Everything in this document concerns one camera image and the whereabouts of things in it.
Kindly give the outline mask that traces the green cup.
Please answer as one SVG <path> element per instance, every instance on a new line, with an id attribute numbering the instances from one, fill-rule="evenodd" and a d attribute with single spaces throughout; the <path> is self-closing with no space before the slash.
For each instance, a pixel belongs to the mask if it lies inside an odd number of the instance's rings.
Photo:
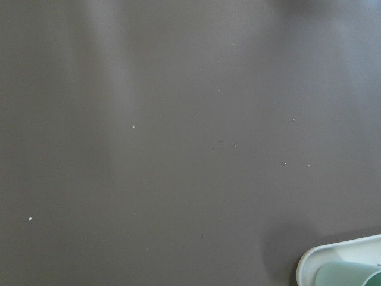
<path id="1" fill-rule="evenodd" d="M 328 262 L 319 268 L 314 285 L 379 286 L 380 267 L 345 261 Z"/>

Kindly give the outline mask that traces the cream rabbit tray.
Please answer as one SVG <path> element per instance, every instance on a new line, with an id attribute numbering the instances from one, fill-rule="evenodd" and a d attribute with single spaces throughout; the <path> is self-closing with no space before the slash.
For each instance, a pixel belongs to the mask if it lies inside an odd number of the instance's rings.
<path id="1" fill-rule="evenodd" d="M 361 263 L 380 267 L 380 235 L 372 235 L 309 249 L 296 269 L 298 285 L 314 285 L 321 266 L 332 261 Z"/>

